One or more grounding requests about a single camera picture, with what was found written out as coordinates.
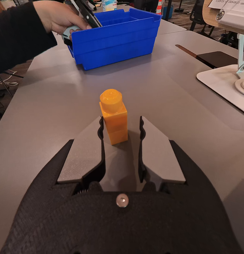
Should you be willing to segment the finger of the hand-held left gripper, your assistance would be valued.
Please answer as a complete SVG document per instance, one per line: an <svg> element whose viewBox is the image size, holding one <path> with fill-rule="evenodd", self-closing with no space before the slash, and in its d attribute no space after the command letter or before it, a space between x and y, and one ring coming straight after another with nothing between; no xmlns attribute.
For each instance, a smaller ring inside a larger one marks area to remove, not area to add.
<svg viewBox="0 0 244 254"><path fill-rule="evenodd" d="M102 24L93 13L93 10L96 10L96 6L93 1L71 0L71 3L92 28L102 27Z"/></svg>

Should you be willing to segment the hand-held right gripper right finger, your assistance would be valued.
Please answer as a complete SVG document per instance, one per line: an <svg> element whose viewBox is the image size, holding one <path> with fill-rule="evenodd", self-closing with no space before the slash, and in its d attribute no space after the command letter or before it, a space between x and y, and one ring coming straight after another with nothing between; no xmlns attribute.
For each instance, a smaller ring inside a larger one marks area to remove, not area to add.
<svg viewBox="0 0 244 254"><path fill-rule="evenodd" d="M184 184L186 179L169 138L140 116L138 175L140 183L153 182L159 191L164 183Z"/></svg>

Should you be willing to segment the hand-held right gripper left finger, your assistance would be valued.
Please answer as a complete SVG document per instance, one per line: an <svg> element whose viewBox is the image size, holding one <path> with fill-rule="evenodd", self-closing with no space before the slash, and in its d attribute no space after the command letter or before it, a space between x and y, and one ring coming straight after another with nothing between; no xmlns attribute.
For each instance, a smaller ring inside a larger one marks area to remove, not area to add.
<svg viewBox="0 0 244 254"><path fill-rule="evenodd" d="M97 117L73 140L58 183L80 183L88 188L91 182L100 182L106 173L103 141L104 119Z"/></svg>

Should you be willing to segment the blue plastic bin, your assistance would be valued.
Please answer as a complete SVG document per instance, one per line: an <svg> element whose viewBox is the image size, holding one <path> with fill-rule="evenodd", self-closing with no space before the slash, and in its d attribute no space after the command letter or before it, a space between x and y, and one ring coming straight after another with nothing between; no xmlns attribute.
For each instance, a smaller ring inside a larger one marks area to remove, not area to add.
<svg viewBox="0 0 244 254"><path fill-rule="evenodd" d="M95 13L102 27L72 34L68 46L84 70L151 54L162 15L130 8Z"/></svg>

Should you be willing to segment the person's left forearm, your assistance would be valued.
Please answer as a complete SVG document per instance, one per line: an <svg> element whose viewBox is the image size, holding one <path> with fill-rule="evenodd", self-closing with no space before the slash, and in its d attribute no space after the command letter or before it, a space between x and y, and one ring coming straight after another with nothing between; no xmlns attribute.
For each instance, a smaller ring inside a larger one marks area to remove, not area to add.
<svg viewBox="0 0 244 254"><path fill-rule="evenodd" d="M32 2L0 13L0 74L57 45Z"/></svg>

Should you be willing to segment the person's left hand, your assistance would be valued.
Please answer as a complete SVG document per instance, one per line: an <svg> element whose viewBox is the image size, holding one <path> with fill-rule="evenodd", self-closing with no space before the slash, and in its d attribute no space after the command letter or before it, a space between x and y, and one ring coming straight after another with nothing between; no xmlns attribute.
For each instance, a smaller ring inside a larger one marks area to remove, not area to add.
<svg viewBox="0 0 244 254"><path fill-rule="evenodd" d="M91 29L70 5L56 1L35 1L33 5L47 34L55 32L62 35L71 26L77 26L81 30Z"/></svg>

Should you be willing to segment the blue white wipes canister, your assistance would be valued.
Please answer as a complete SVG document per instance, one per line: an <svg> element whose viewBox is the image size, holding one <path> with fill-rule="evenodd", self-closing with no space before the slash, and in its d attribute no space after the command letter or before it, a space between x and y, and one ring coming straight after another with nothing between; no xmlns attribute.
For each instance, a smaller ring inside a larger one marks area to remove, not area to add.
<svg viewBox="0 0 244 254"><path fill-rule="evenodd" d="M102 0L102 10L103 12L117 10L117 0Z"/></svg>

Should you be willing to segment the wooden document stand white base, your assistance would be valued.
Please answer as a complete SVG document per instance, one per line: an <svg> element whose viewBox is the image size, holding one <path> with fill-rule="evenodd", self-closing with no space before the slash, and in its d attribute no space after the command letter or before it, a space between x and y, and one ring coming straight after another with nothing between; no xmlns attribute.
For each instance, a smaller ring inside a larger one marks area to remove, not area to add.
<svg viewBox="0 0 244 254"><path fill-rule="evenodd" d="M197 79L244 112L244 12L213 9L204 1L203 19L208 25L237 33L238 64L200 72Z"/></svg>

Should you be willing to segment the black office chair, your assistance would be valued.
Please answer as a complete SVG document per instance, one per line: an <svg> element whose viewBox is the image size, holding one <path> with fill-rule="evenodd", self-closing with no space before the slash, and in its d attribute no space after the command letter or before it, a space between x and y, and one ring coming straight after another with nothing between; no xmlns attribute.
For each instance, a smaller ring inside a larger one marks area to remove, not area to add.
<svg viewBox="0 0 244 254"><path fill-rule="evenodd" d="M196 3L191 11L190 14L190 20L192 21L190 31L194 31L195 25L204 25L203 29L201 30L200 33L204 33L205 28L206 28L206 23L203 19L203 5L204 5L204 0L196 0Z"/></svg>

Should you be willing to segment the laminated instruction sheet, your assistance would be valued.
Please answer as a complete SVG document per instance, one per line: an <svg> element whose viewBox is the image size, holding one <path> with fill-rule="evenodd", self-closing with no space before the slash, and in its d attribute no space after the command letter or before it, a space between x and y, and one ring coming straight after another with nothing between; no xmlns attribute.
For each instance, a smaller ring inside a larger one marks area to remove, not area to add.
<svg viewBox="0 0 244 254"><path fill-rule="evenodd" d="M212 0L208 7L244 12L244 0Z"/></svg>

